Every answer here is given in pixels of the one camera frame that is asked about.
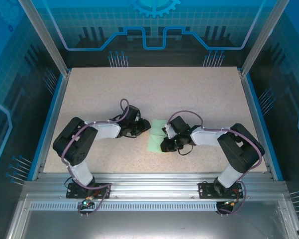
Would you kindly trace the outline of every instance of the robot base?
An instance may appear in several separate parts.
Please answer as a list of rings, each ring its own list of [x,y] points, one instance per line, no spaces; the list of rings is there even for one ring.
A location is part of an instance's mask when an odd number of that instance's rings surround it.
[[[107,183],[95,183],[91,187],[100,187],[100,186],[103,186],[105,184],[107,184]],[[87,190],[87,189],[82,188],[81,186],[79,186],[76,183],[69,183],[68,190],[66,192],[66,198],[85,199],[86,197],[88,197],[88,196],[90,196],[94,193],[97,193],[97,194],[95,194],[94,199],[102,199],[104,194],[106,193],[106,190],[107,190],[107,187],[102,188],[100,190],[94,190],[94,191],[93,190]]]
[[[234,189],[239,192],[239,199],[243,198],[242,187],[240,183],[234,183],[227,191],[220,196],[214,189],[214,183],[202,182],[198,183],[198,192],[200,199],[236,199],[237,194]]]

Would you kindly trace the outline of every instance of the glass panel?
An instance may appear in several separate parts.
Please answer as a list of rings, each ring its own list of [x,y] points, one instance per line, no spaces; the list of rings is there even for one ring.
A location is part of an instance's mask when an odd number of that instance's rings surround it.
[[[251,68],[250,77],[282,175],[290,192],[298,192],[299,0],[289,2]]]
[[[276,1],[33,2],[69,67],[124,67],[241,66]]]
[[[0,0],[0,238],[27,178],[59,76],[18,1]]]

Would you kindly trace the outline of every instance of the speckled tabletop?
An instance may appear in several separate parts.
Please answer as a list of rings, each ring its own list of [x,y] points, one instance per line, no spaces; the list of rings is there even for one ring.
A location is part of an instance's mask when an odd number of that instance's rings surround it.
[[[239,122],[255,129],[236,67],[73,68],[52,142],[73,117],[107,120],[121,114],[127,98],[144,119],[167,120],[179,110],[195,111],[205,127]],[[181,114],[190,125],[191,114]],[[220,172],[228,164],[220,147],[196,146],[187,156],[147,151],[149,132],[137,139],[95,141],[86,158],[91,172]],[[266,171],[264,162],[254,171]],[[44,172],[67,172],[50,146]]]

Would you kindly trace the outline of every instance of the green paper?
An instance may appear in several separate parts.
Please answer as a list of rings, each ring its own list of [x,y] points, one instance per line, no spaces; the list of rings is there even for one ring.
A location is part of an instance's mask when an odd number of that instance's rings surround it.
[[[164,138],[167,137],[166,134],[162,131],[162,128],[165,127],[166,123],[167,120],[162,119],[155,119],[151,122],[147,151],[162,153],[160,144],[163,142]]]
[[[150,135],[148,140],[147,151],[155,152],[155,153],[162,153],[160,144],[164,140],[166,136],[159,136],[159,135]]]
[[[162,131],[162,128],[165,127],[165,124],[167,123],[167,120],[162,119],[153,119],[151,122],[151,129],[150,129],[150,135],[158,135],[158,136],[164,136],[167,137],[166,134]]]

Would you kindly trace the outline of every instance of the slotted metal strip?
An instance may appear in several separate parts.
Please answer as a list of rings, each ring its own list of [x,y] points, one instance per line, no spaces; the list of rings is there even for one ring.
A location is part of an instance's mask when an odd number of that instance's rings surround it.
[[[79,202],[32,202],[32,211],[76,211]],[[216,202],[103,202],[100,211],[217,211]]]

